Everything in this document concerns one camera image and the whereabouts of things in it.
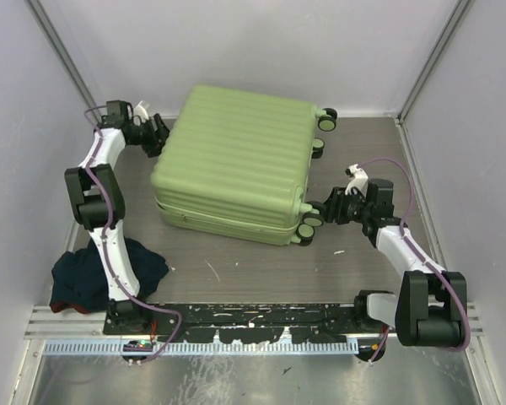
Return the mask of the navy blue garment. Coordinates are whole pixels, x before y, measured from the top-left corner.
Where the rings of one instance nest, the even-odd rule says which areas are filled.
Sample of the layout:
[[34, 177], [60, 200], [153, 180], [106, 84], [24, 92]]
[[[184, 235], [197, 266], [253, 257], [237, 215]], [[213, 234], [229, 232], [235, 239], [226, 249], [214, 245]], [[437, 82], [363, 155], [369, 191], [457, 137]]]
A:
[[[140, 296], [154, 293], [169, 272], [165, 259], [140, 242], [127, 238], [126, 250], [140, 283]], [[49, 306], [59, 313], [73, 309], [81, 314], [105, 311], [108, 286], [105, 270], [94, 242], [75, 252], [67, 251], [51, 270], [53, 286]]]

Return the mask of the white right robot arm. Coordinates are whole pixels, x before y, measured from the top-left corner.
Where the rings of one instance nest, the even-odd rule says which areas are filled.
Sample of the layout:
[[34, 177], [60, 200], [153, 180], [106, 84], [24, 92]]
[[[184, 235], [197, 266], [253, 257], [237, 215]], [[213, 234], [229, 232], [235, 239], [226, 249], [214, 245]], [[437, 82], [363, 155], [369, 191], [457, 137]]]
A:
[[401, 275], [398, 294], [359, 294], [363, 304], [353, 311], [354, 325], [372, 332], [383, 322], [404, 346], [464, 350], [471, 338], [466, 279], [433, 261], [413, 239], [405, 220], [394, 214], [393, 194], [391, 181], [372, 179], [364, 192], [335, 186], [325, 201], [326, 222], [360, 224], [373, 248]]

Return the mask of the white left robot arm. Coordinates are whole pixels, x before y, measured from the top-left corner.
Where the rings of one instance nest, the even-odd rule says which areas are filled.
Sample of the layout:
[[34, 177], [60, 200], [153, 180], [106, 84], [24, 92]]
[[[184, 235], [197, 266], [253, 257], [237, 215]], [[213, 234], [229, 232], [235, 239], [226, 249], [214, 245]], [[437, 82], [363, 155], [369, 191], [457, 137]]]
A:
[[94, 140], [80, 164], [65, 171], [67, 193], [76, 222], [89, 232], [105, 272], [108, 287], [106, 322], [123, 325], [133, 334], [145, 333], [153, 312], [143, 303], [123, 233], [126, 204], [114, 168], [127, 146], [139, 146], [148, 157], [158, 156], [170, 134], [160, 115], [148, 113], [148, 103], [111, 100], [84, 112]]

